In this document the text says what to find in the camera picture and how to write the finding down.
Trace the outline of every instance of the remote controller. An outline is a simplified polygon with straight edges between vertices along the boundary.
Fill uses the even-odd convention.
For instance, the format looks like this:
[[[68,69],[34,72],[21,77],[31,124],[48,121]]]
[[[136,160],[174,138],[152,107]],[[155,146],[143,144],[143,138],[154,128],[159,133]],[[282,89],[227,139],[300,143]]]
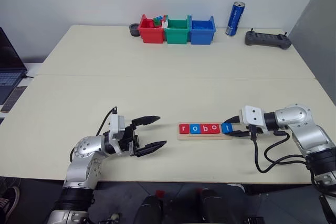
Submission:
[[[245,35],[245,44],[252,45],[252,44],[259,44],[259,45],[272,45],[272,46],[279,46],[282,49],[287,49],[292,45],[289,38],[285,34],[261,34],[256,33],[253,31],[248,31]]]

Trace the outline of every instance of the floor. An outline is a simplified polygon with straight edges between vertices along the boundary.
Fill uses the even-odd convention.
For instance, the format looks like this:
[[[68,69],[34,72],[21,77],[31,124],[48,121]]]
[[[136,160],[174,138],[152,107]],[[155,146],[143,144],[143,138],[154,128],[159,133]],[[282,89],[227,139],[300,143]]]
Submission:
[[[20,201],[7,224],[44,223],[61,192],[62,181],[21,179],[14,182],[15,185],[18,183]],[[200,220],[197,192],[201,188],[209,188],[225,197],[232,206],[243,207],[246,215],[263,216],[266,224],[327,223],[318,200],[319,193],[311,186],[262,194],[255,192],[278,190],[283,186],[245,187],[247,193],[240,187],[220,183],[101,182],[94,193],[96,202],[89,209],[89,214],[92,221],[98,223],[112,213],[120,212],[121,224],[132,223],[142,200],[159,190],[163,196],[165,224],[193,223]]]

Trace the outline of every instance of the shoe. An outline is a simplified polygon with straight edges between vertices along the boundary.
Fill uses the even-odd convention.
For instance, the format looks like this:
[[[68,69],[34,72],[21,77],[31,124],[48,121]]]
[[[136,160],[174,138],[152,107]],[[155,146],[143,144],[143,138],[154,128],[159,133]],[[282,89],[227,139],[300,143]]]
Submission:
[[[20,190],[18,187],[13,186],[9,187],[2,197],[0,197],[0,208],[4,211],[6,215],[6,220],[8,220],[9,216],[15,209],[20,197]]]

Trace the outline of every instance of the blue can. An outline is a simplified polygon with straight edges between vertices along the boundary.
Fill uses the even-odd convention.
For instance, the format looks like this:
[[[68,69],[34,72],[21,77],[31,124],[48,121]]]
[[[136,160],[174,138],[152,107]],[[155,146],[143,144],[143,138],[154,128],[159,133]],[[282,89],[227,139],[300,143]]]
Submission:
[[[226,34],[230,36],[236,35],[238,24],[243,14],[245,8],[245,3],[243,2],[234,2],[232,6],[232,11],[229,19],[229,23],[227,24]]]

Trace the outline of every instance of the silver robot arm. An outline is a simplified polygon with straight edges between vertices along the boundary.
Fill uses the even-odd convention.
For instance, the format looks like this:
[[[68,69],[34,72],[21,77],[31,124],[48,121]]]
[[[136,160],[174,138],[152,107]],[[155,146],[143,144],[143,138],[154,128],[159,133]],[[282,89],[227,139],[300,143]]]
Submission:
[[[110,130],[99,135],[109,114]],[[117,107],[109,114],[97,136],[84,137],[73,148],[63,190],[49,216],[48,224],[87,223],[88,208],[94,203],[93,191],[102,173],[103,161],[107,157],[126,152],[140,157],[156,151],[166,143],[160,141],[139,148],[139,139],[134,133],[137,126],[153,123],[159,119],[158,116],[134,119],[125,127],[124,116],[117,115]]]
[[[336,146],[322,127],[316,125],[308,107],[293,104],[275,112],[265,113],[261,108],[244,106],[239,116],[225,123],[247,126],[248,131],[233,131],[232,136],[250,136],[256,144],[257,134],[281,135],[284,129],[292,131],[292,137],[307,169],[311,172],[312,184],[322,193],[320,202],[329,223],[336,221]]]

